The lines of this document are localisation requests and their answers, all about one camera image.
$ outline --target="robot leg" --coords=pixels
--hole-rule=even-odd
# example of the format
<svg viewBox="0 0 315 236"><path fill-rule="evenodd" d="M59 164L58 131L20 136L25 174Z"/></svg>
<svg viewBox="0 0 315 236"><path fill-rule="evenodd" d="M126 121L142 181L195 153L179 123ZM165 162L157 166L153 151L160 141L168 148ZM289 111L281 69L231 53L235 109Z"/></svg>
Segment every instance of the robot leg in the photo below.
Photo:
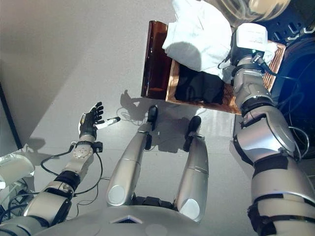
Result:
<svg viewBox="0 0 315 236"><path fill-rule="evenodd" d="M157 107L150 107L147 123L138 130L118 161L107 187L109 206L130 204L140 175L143 150L151 147L149 130L154 129L157 115Z"/></svg>
<svg viewBox="0 0 315 236"><path fill-rule="evenodd" d="M174 203L179 213L196 222L201 221L205 213L209 176L208 153L204 137L196 133L196 126L195 130L192 126L192 123L198 119L200 125L199 117L193 117L189 123L187 135L187 141L190 143L189 155Z"/></svg>

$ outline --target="white cylindrical object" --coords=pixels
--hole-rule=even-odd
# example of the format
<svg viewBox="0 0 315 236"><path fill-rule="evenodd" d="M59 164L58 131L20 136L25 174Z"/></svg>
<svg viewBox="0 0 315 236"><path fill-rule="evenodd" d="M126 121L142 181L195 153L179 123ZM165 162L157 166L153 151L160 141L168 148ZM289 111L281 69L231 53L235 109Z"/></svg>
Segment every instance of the white cylindrical object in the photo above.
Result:
<svg viewBox="0 0 315 236"><path fill-rule="evenodd" d="M33 174L34 166L26 157L19 154L0 157L0 189Z"/></svg>

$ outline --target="silver robot leg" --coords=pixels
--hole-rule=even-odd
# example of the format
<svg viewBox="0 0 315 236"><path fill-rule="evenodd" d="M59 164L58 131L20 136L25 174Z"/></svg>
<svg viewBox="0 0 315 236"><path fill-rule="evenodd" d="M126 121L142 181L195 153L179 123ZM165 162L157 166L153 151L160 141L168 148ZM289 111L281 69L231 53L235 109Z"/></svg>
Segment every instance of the silver robot leg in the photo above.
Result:
<svg viewBox="0 0 315 236"><path fill-rule="evenodd" d="M207 203L208 152L202 135L191 132L190 136L193 139L174 205L179 213L200 222Z"/></svg>
<svg viewBox="0 0 315 236"><path fill-rule="evenodd" d="M138 131L118 161L106 192L106 200L110 206L130 204L140 175L148 134L148 131Z"/></svg>

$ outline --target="black band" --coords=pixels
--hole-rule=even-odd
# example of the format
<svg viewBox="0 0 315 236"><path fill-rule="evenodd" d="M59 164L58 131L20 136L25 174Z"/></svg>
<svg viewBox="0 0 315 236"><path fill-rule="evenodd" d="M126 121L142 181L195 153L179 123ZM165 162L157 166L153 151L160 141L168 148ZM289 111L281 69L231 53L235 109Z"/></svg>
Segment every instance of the black band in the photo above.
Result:
<svg viewBox="0 0 315 236"><path fill-rule="evenodd" d="M31 236L31 234L24 228L22 228L21 226L17 225L16 227L20 228L21 230L23 230L25 233L28 234L28 236Z"/></svg>
<svg viewBox="0 0 315 236"><path fill-rule="evenodd" d="M274 199L274 198L278 198L278 199L284 199L284 195L282 193L277 193L277 194L267 194L267 195L263 195L260 196L258 198L255 199L254 203L257 203L259 201L262 200L266 200L266 199ZM315 203L313 203L312 201L303 198L304 202L312 207L315 207Z"/></svg>
<svg viewBox="0 0 315 236"><path fill-rule="evenodd" d="M77 144L75 145L75 147L77 147L78 145L82 145L82 144L88 144L88 145L90 145L91 147L93 146L93 143L92 143L92 142L89 142L89 141L79 141L79 142L77 142Z"/></svg>
<svg viewBox="0 0 315 236"><path fill-rule="evenodd" d="M260 196L259 198L256 198L254 203L257 203L259 201L266 200L266 199L272 199L272 198L284 198L284 195L282 193L263 195L263 196Z"/></svg>
<svg viewBox="0 0 315 236"><path fill-rule="evenodd" d="M49 227L49 223L47 220L45 220L44 218L38 217L38 216L34 216L34 215L28 215L28 217L34 218L35 220L37 220L41 227Z"/></svg>
<svg viewBox="0 0 315 236"><path fill-rule="evenodd" d="M266 114L260 114L256 116L255 118L251 119L249 122L244 124L243 122L241 123L241 128L243 129L244 127L251 126L252 124L255 124L256 122L260 121L262 118L266 118Z"/></svg>
<svg viewBox="0 0 315 236"><path fill-rule="evenodd" d="M51 225L53 226L53 225L56 225L60 222L63 222L69 213L70 207L71 207L71 201L65 200L63 202L62 206L60 207L60 209L58 210L58 212L55 216L55 219L53 220Z"/></svg>
<svg viewBox="0 0 315 236"><path fill-rule="evenodd" d="M73 188L73 191L75 191L80 184L80 177L73 171L63 171L55 178L55 181L69 184Z"/></svg>
<svg viewBox="0 0 315 236"><path fill-rule="evenodd" d="M241 107L242 116L244 116L247 112L251 110L262 107L262 106L274 106L273 101L271 98L268 97L251 97L250 99L246 100Z"/></svg>
<svg viewBox="0 0 315 236"><path fill-rule="evenodd" d="M5 232L7 234L10 234L11 236L18 236L16 233L14 233L13 231L11 230L7 230L7 229L0 229L0 232Z"/></svg>
<svg viewBox="0 0 315 236"><path fill-rule="evenodd" d="M256 63L252 63L252 64L242 64L242 65L238 65L234 68L234 70L232 70L232 77L234 77L237 73L237 71L239 71L240 69L251 69L251 70L259 70L261 73L265 73L265 70L263 68L261 68L258 64Z"/></svg>
<svg viewBox="0 0 315 236"><path fill-rule="evenodd" d="M259 236L277 234L276 227L270 217L259 214L258 203L254 203L249 207L247 216L251 220L252 228Z"/></svg>
<svg viewBox="0 0 315 236"><path fill-rule="evenodd" d="M296 221L304 221L315 224L315 219L307 216L301 215L275 215L271 216L270 219L275 221L284 221L284 220L296 220Z"/></svg>
<svg viewBox="0 0 315 236"><path fill-rule="evenodd" d="M62 196L62 197L68 198L69 200L71 200L72 193L73 193L71 190L68 190L67 192L63 192L60 189L56 189L56 188L47 188L45 189L45 192Z"/></svg>
<svg viewBox="0 0 315 236"><path fill-rule="evenodd" d="M237 135L234 136L233 143L234 143L237 153L241 156L242 160L252 166L253 162L247 157L247 155L244 153L243 149L241 148L237 140Z"/></svg>
<svg viewBox="0 0 315 236"><path fill-rule="evenodd" d="M288 163L288 157L283 156L281 153L264 157L255 162L255 172L252 177L254 178L257 174L268 170L287 170Z"/></svg>

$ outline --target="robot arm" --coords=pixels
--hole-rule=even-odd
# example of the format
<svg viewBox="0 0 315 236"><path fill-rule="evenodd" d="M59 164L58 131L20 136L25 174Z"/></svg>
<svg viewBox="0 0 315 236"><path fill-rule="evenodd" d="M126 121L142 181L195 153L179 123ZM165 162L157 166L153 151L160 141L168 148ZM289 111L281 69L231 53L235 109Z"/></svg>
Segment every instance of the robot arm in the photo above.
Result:
<svg viewBox="0 0 315 236"><path fill-rule="evenodd" d="M4 235L32 235L65 220L71 199L93 161L93 153L102 151L102 143L95 143L96 130L118 122L119 118L101 120L103 107L97 103L83 114L79 124L80 139L71 160L62 172L50 182L26 207L24 216L0 225Z"/></svg>
<svg viewBox="0 0 315 236"><path fill-rule="evenodd" d="M239 46L237 40L233 45ZM315 235L315 192L294 158L296 144L288 124L263 85L257 50L232 49L231 55L237 66L234 94L243 118L233 143L255 169L248 216L260 236Z"/></svg>

